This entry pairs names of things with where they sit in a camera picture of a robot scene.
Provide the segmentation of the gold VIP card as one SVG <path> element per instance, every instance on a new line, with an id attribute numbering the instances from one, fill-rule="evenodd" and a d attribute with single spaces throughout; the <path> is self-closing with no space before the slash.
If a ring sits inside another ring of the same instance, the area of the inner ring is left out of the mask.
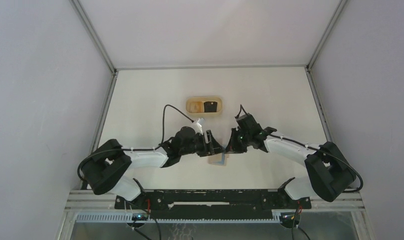
<path id="1" fill-rule="evenodd" d="M 189 110 L 190 113 L 203 113 L 203 102 L 202 101 L 192 101 L 189 104 Z"/>

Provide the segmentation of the black card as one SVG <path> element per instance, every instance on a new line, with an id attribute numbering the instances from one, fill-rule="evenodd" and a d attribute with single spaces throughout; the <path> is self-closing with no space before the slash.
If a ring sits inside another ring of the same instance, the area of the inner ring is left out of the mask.
<path id="1" fill-rule="evenodd" d="M 218 102 L 217 101 L 205 101 L 203 102 L 204 113 L 217 113 Z"/>

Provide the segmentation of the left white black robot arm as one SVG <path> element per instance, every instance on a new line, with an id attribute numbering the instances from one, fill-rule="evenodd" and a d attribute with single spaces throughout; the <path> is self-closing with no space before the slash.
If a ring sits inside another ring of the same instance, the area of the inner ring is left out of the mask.
<path id="1" fill-rule="evenodd" d="M 80 162 L 77 175 L 90 185 L 95 195 L 112 193 L 138 209 L 145 205 L 146 195 L 137 179 L 126 176 L 128 171 L 145 167 L 167 168 L 185 155 L 208 157 L 224 152 L 225 148 L 214 139 L 210 130 L 200 133 L 184 126 L 175 136 L 153 148 L 125 148 L 118 140 L 110 139 Z"/>

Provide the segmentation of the tan wooden tray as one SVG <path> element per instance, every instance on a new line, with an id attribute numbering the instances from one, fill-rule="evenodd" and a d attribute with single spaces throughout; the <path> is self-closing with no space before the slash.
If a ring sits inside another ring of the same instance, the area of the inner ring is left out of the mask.
<path id="1" fill-rule="evenodd" d="M 223 110 L 223 101 L 219 96 L 192 96 L 186 100 L 188 114 L 198 118 L 213 118 Z"/>

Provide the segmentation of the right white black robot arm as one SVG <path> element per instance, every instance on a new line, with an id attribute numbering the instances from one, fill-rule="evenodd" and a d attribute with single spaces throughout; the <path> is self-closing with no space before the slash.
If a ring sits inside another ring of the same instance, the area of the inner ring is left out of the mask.
<path id="1" fill-rule="evenodd" d="M 246 153 L 248 147 L 278 154 L 305 167 L 305 177 L 290 178 L 279 188 L 279 203 L 285 208 L 292 208 L 302 198 L 319 197 L 333 202 L 357 178 L 339 148 L 330 141 L 320 145 L 299 142 L 272 127 L 255 131 L 232 128 L 226 153 Z"/>

